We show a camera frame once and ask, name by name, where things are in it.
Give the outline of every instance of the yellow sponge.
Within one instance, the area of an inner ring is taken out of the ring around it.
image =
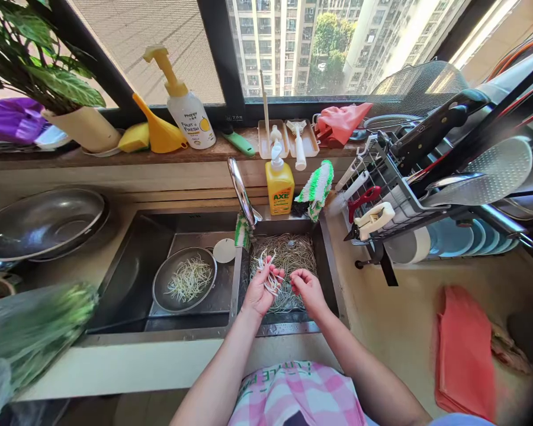
[[[149,135],[147,122],[135,124],[126,129],[126,132],[124,132],[124,135],[120,138],[118,147],[121,151],[129,153],[148,149],[150,147]]]

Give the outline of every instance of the stainless steel sink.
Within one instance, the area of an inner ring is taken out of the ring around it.
[[[185,247],[213,246],[233,238],[234,208],[139,211],[100,288],[101,302],[87,326],[81,346],[144,341],[195,340],[224,337],[239,312],[249,283],[250,255],[236,250],[235,259],[218,264],[214,288],[203,303],[183,314],[170,314],[152,300],[152,281],[160,264]],[[284,216],[271,217],[265,206],[257,209],[263,221],[255,235],[308,234],[316,256],[317,275],[324,296],[342,322],[349,326],[338,282],[329,232],[323,215],[317,224]],[[259,336],[316,333],[319,329],[305,312],[268,314]]]

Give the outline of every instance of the faucet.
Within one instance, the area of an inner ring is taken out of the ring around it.
[[[231,173],[231,179],[233,180],[233,187],[237,193],[237,198],[239,198],[239,203],[241,204],[241,210],[247,223],[251,226],[251,229],[255,229],[256,223],[262,220],[262,216],[257,213],[251,201],[247,196],[247,191],[245,190],[245,184],[243,183],[243,177],[241,177],[241,172],[239,171],[239,166],[237,165],[237,160],[234,157],[229,157],[227,160],[229,165],[229,173]]]

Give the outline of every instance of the green handle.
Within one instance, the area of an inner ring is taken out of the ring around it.
[[[225,134],[221,132],[223,137],[227,139],[229,142],[235,146],[239,151],[241,151],[243,154],[245,154],[247,157],[254,157],[255,156],[255,149],[253,148],[253,145],[249,143],[247,139],[242,137],[238,133],[231,133],[231,134]]]

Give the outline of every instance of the fruit fresh bottle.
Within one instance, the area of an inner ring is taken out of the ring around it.
[[[286,164],[280,154],[282,145],[276,142],[272,147],[272,160],[265,164],[266,186],[268,188],[268,202],[271,215],[289,214],[294,197],[294,177],[290,166]]]
[[[161,44],[146,48],[143,56],[147,62],[155,59],[158,67],[166,76],[164,87],[168,91],[168,110],[176,125],[184,134],[188,144],[195,149],[206,149],[212,146],[217,138],[209,124],[209,118],[200,99],[189,91],[182,80],[178,80],[168,59],[168,50]]]

